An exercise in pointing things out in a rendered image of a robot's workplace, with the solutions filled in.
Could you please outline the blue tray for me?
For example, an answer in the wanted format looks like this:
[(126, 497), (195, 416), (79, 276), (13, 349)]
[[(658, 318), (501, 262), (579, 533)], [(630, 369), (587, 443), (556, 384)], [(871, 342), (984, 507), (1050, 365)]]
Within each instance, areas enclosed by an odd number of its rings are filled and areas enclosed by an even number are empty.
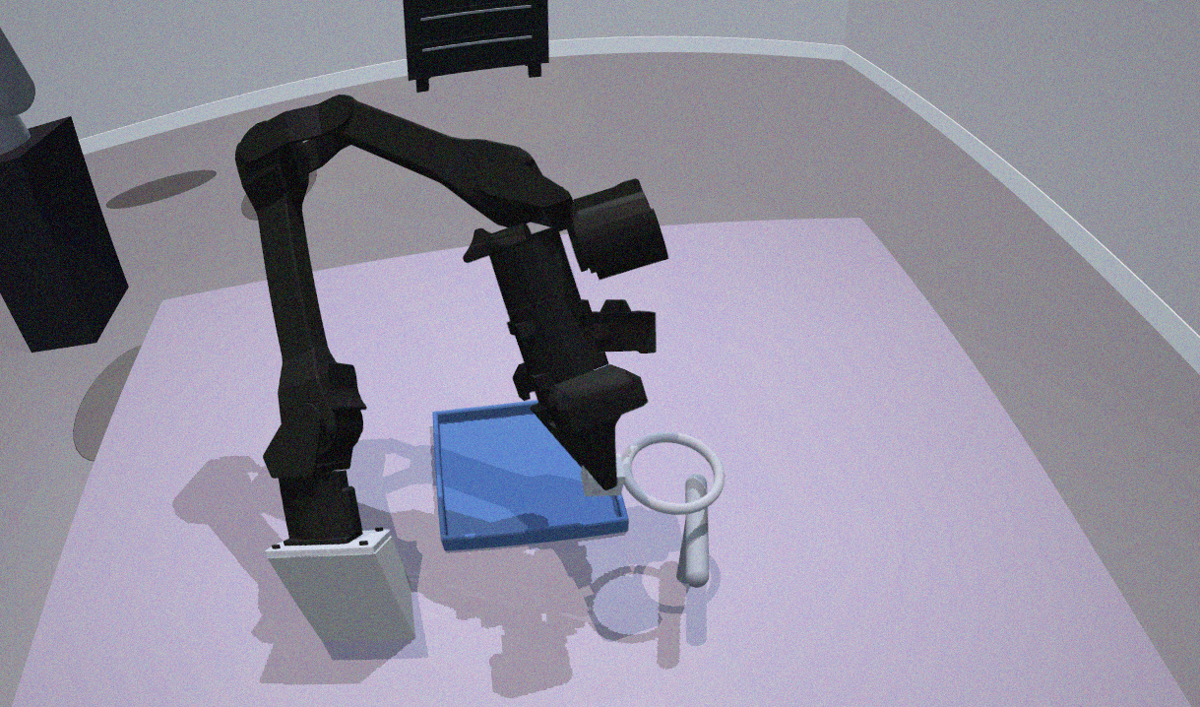
[(533, 414), (535, 403), (432, 412), (444, 550), (630, 531), (622, 493), (583, 495), (580, 465)]

